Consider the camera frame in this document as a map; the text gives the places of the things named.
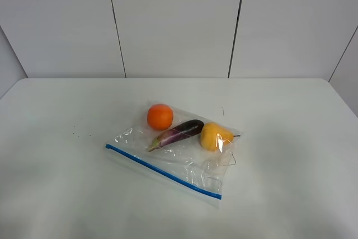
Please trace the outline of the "clear zip bag blue zipper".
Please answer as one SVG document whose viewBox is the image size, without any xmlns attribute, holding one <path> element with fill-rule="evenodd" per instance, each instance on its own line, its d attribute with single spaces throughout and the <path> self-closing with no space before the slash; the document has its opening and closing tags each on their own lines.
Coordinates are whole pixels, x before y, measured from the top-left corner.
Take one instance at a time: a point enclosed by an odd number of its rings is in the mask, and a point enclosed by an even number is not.
<svg viewBox="0 0 358 239">
<path fill-rule="evenodd" d="M 201 114 L 165 104 L 174 113 L 173 123 L 166 130 L 197 119 L 204 124 L 217 123 L 240 137 L 234 138 L 223 152 L 203 149 L 200 143 L 201 134 L 148 152 L 153 139 L 166 131 L 154 130 L 147 123 L 147 112 L 154 104 L 163 103 L 128 103 L 113 109 L 109 116 L 113 136 L 105 144 L 109 159 L 134 172 L 147 172 L 149 178 L 157 177 L 196 196 L 202 196 L 205 200 L 214 200 L 217 203 L 226 201 L 230 189 L 227 177 L 237 166 L 236 150 L 242 133 L 235 127 L 208 119 Z"/>
</svg>

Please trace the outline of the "orange toy fruit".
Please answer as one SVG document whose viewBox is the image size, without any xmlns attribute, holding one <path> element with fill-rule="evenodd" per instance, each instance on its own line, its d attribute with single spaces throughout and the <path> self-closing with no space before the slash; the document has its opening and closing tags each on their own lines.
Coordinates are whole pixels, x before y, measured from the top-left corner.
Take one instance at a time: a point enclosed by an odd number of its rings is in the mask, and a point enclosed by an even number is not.
<svg viewBox="0 0 358 239">
<path fill-rule="evenodd" d="M 166 130 L 173 123 L 173 110 L 165 104 L 154 104 L 147 112 L 148 125 L 157 131 Z"/>
</svg>

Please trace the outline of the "purple toy eggplant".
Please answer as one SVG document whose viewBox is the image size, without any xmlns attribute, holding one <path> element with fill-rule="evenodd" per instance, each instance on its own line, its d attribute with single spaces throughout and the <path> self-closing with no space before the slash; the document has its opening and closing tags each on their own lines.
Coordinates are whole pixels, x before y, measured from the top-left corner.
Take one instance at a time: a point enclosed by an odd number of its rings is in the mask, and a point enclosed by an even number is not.
<svg viewBox="0 0 358 239">
<path fill-rule="evenodd" d="M 196 136 L 201 133 L 203 127 L 204 122 L 197 119 L 181 123 L 154 138 L 148 152 Z"/>
</svg>

